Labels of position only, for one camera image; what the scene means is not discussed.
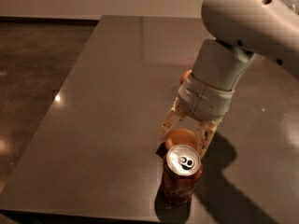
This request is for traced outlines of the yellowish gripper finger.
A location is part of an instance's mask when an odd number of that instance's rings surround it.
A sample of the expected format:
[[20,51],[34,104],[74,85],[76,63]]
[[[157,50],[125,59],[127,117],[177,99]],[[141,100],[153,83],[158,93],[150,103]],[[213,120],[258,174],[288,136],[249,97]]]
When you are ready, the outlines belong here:
[[180,105],[179,99],[176,98],[162,123],[159,132],[160,139],[164,140],[166,135],[185,119],[186,114]]
[[200,158],[205,156],[213,136],[221,122],[222,119],[213,119],[210,121],[199,121],[197,123],[196,137],[198,141],[198,153]]

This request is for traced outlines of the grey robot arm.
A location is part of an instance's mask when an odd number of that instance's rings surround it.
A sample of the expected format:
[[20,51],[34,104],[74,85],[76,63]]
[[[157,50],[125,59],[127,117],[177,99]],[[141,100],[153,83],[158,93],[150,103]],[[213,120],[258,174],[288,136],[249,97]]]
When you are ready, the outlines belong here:
[[299,17],[280,0],[204,0],[201,15],[213,37],[203,42],[160,136],[167,149],[184,144],[203,156],[259,55],[299,75]]

